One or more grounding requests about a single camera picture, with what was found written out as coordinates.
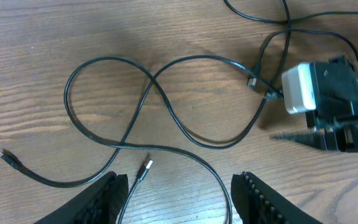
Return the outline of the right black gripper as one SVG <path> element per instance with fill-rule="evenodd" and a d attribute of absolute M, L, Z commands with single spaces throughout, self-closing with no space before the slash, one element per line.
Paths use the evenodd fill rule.
<path fill-rule="evenodd" d="M 306 112 L 306 123 L 312 133 L 280 133 L 270 139 L 293 141 L 321 151 L 358 152 L 358 126 L 325 125 L 315 111 Z"/>

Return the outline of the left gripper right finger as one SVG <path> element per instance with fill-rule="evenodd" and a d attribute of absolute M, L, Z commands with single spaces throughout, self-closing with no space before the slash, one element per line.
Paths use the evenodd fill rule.
<path fill-rule="evenodd" d="M 232 176 L 231 197 L 243 223 L 321 224 L 251 172 Z"/>

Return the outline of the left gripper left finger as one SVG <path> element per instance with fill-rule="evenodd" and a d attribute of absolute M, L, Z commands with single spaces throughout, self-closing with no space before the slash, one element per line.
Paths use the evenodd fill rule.
<path fill-rule="evenodd" d="M 36 224 L 115 223 L 128 194 L 127 175 L 111 171 Z"/>

